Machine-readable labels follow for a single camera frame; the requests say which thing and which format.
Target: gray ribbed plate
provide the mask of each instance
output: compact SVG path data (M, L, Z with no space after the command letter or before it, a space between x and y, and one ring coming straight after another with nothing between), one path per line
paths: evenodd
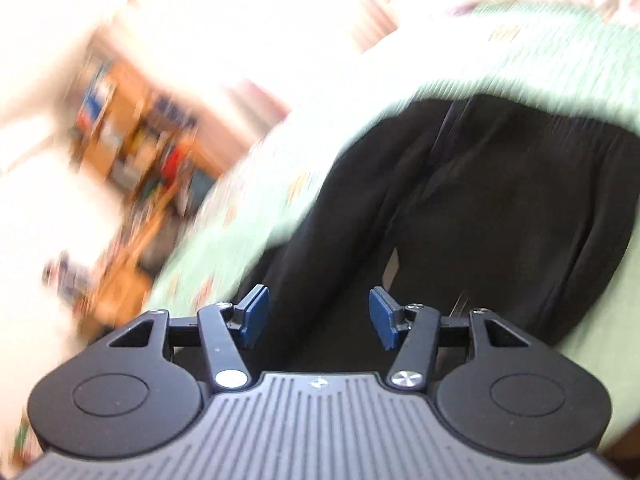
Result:
M46 454L22 480L614 480L595 455L511 463L469 448L424 398L372 374L266 374L216 396L171 445L119 462Z

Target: metal screw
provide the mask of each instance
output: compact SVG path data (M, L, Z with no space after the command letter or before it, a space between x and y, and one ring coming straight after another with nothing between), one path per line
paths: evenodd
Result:
M401 388L413 388L422 383L422 374L411 370L400 370L391 376L391 382Z
M223 388L239 388L246 384L249 377L240 370L222 370L216 374L214 380Z

